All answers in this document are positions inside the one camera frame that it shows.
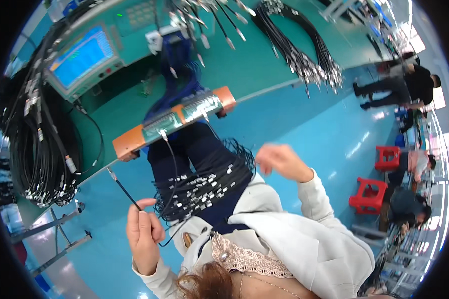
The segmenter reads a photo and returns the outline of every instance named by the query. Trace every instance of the workbench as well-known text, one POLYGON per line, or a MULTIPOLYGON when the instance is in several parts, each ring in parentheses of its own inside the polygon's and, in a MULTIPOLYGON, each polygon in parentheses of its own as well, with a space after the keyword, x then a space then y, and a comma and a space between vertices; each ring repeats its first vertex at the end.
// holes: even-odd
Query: workbench
MULTIPOLYGON (((341 19, 337 19, 335 23, 327 22, 318 13, 326 7, 317 0, 285 0, 284 2, 299 10, 311 21, 322 36, 331 56, 342 69, 381 61, 367 39, 368 29, 363 25, 354 25, 341 19)), ((243 3, 255 8, 258 1, 244 0, 243 3)), ((197 41, 198 50, 205 64, 205 68, 201 68, 201 85, 209 89, 227 86, 239 103, 298 82, 297 75, 290 71, 282 56, 280 55, 279 59, 275 57, 268 37, 254 25, 251 16, 243 11, 240 13, 249 22, 245 25, 236 21, 246 37, 246 42, 240 39, 226 16, 221 11, 217 11, 218 18, 232 39, 236 50, 232 50, 226 43, 216 23, 207 24, 212 30, 212 34, 208 37, 209 49, 205 49, 200 40, 197 41)), ((311 39, 298 24, 277 15, 271 16, 271 19, 298 48, 317 61, 311 39)), ((391 59, 387 50, 383 48, 382 52, 384 59, 391 59)), ((96 89, 89 90, 81 97, 80 101, 84 109, 102 131, 104 151, 97 165, 80 176, 80 184, 88 182, 97 172, 118 162, 112 141, 140 124, 151 105, 164 94, 165 81, 162 76, 158 76, 152 93, 146 98, 140 95, 141 80, 146 77, 150 66, 157 63, 156 57, 145 57, 103 80, 99 84, 100 93, 96 89)), ((70 108, 68 104, 64 106, 67 111, 70 108)), ((71 111, 70 116, 83 141, 83 165, 87 168, 97 157, 100 136, 96 127, 85 116, 77 111, 71 111)), ((39 210, 36 211, 37 215, 43 212, 43 209, 39 210)))

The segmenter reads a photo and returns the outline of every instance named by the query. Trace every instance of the red stool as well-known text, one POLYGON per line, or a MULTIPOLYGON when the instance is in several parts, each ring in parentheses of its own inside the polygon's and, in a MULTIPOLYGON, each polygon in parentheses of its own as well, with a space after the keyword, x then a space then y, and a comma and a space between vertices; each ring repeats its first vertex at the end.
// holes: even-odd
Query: red stool
POLYGON ((399 147, 380 147, 376 146, 379 151, 379 160, 374 164, 374 168, 380 171, 393 171, 399 167, 399 157, 401 150, 399 147))
POLYGON ((384 192, 387 184, 374 179, 358 178, 361 183, 358 193, 349 197, 349 206, 356 208, 356 214, 379 215, 383 205, 384 192), (377 190, 372 189, 371 185, 377 186, 377 190))

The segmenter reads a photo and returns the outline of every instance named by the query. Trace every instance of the necklace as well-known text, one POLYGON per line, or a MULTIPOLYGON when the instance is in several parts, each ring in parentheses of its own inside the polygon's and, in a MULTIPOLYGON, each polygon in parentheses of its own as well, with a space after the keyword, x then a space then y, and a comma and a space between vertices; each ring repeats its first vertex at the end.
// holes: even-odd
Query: necklace
POLYGON ((248 275, 248 274, 246 274, 246 273, 244 273, 244 272, 241 272, 241 284, 240 284, 240 286, 239 286, 239 297, 240 297, 240 299, 241 299, 241 289, 243 288, 243 278, 245 278, 245 276, 248 276, 248 277, 251 277, 251 278, 254 278, 254 279, 257 279, 257 280, 261 280, 261 281, 264 282, 264 283, 267 283, 267 284, 269 284, 269 285, 275 286, 275 287, 277 287, 277 288, 280 288, 280 289, 283 290, 283 291, 286 291, 286 292, 290 293, 291 295, 295 296, 295 297, 298 298, 298 299, 302 299, 302 298, 299 297, 298 295, 296 295, 296 294, 294 294, 294 293, 288 291, 288 290, 285 289, 285 288, 282 288, 282 287, 280 287, 280 286, 274 285, 274 284, 272 284, 272 283, 270 283, 270 282, 268 282, 268 281, 266 281, 266 280, 263 280, 263 279, 260 279, 260 278, 257 278, 257 277, 248 275))

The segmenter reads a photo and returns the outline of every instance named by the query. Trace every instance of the monitor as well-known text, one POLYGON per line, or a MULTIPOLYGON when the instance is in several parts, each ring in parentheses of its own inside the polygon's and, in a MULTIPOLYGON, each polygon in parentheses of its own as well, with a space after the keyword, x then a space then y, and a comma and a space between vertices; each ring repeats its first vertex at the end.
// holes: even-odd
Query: monitor
POLYGON ((114 52, 101 26, 77 39, 48 67, 65 89, 96 67, 114 57, 114 52))

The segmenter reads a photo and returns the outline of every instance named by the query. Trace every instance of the white cardigan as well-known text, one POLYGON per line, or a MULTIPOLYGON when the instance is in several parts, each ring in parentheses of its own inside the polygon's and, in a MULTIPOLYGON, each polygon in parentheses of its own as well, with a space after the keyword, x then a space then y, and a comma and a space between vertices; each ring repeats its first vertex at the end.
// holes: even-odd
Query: white cardigan
MULTIPOLYGON (((276 191, 256 174, 228 219, 229 224, 245 224, 252 230, 235 230, 224 236, 238 246, 281 260, 304 287, 321 299, 354 298, 374 269, 374 255, 365 242, 334 217, 329 197, 313 172, 310 182, 298 184, 304 217, 284 212, 276 191)), ((207 243, 211 226, 207 222, 194 216, 180 230, 173 242, 184 257, 183 267, 193 271, 213 260, 210 242, 207 243), (193 240, 188 249, 182 240, 184 232, 193 240), (198 256, 204 243, 207 244, 198 256)), ((177 275, 162 259, 150 276, 139 274, 134 262, 132 268, 159 298, 178 297, 174 284, 177 275)))

